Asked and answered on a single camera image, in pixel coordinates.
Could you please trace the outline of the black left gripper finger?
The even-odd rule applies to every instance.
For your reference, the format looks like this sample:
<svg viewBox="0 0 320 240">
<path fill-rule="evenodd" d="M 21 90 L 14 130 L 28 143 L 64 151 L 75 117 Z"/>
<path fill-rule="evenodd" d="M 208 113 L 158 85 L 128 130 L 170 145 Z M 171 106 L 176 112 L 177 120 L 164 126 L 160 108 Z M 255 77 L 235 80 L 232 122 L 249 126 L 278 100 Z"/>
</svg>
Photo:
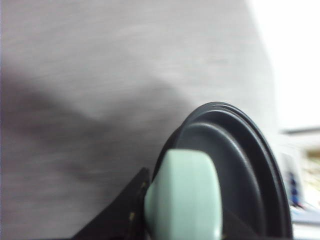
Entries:
<svg viewBox="0 0 320 240">
<path fill-rule="evenodd" d="M 86 224 L 73 240 L 145 240 L 144 198 L 150 171 L 141 168 L 113 202 Z"/>
</svg>

